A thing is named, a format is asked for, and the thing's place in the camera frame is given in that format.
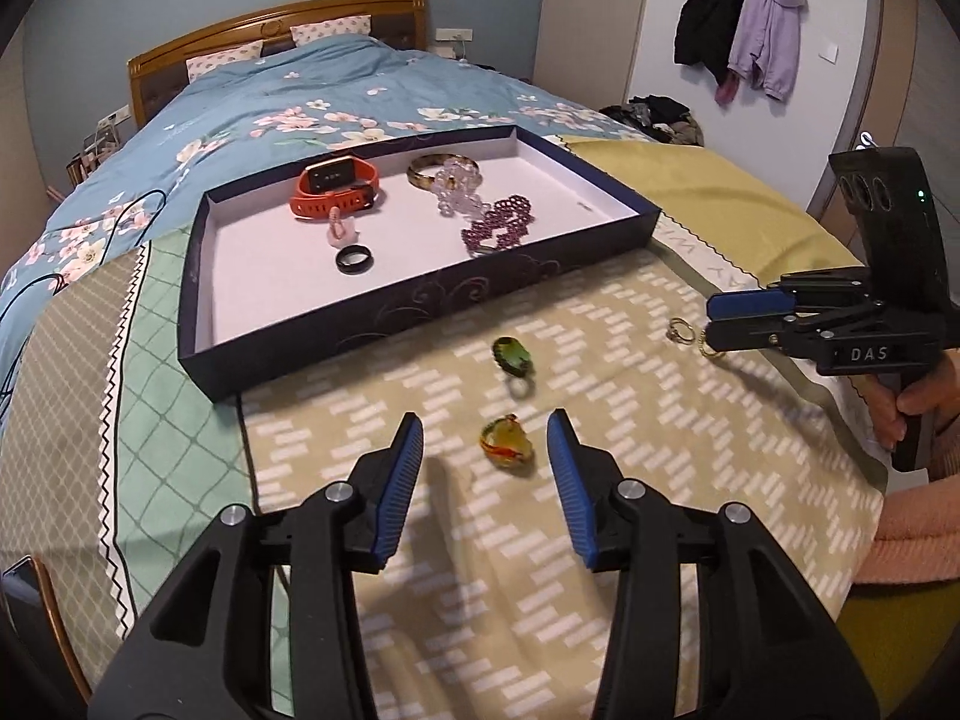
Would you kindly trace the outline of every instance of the hand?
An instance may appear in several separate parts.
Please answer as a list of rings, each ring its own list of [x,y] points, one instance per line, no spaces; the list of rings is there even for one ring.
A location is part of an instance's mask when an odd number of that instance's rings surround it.
[[[874,375],[861,377],[856,389],[867,401],[877,440],[892,450],[906,435],[904,415],[936,410],[938,430],[960,415],[960,351],[944,352],[933,371],[899,396],[880,384]]]

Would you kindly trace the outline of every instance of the metal screw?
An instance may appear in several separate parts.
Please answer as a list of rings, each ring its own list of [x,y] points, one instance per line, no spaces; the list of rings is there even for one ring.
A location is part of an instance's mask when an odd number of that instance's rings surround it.
[[[340,503],[353,495],[353,488],[347,482],[334,482],[323,493],[328,501]]]
[[[616,491],[620,493],[622,498],[626,498],[628,501],[635,501],[647,493],[647,488],[643,486],[642,482],[637,482],[635,479],[624,479],[616,486]]]
[[[247,510],[238,504],[231,504],[220,512],[220,522],[230,527],[239,525],[247,518]]]
[[[736,525],[742,525],[744,522],[750,522],[750,509],[742,503],[731,503],[724,509],[727,519]]]

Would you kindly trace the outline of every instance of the black jacket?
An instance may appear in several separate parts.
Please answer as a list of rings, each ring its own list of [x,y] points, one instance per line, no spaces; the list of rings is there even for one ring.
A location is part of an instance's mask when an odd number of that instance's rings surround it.
[[[677,23],[673,61],[678,65],[703,62],[722,84],[741,7],[743,0],[687,0]]]

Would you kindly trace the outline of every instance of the blue floral bedding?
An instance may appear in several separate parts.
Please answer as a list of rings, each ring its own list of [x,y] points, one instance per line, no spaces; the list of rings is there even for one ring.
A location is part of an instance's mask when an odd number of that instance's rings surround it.
[[[0,430],[19,352],[56,287],[40,281],[11,305],[35,279],[55,272],[76,281],[141,236],[189,224],[206,189],[267,167],[419,132],[514,122],[544,136],[646,140],[521,81],[361,35],[210,71],[61,204],[0,282]],[[160,213],[159,194],[137,200],[153,189],[167,194]]]

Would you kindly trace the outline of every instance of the orange smartwatch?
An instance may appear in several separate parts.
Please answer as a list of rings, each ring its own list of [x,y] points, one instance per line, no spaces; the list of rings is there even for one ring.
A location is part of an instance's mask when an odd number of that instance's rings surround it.
[[[379,173],[369,162],[354,156],[328,159],[301,172],[290,210],[301,218],[327,218],[334,206],[353,214],[373,207],[379,189]]]

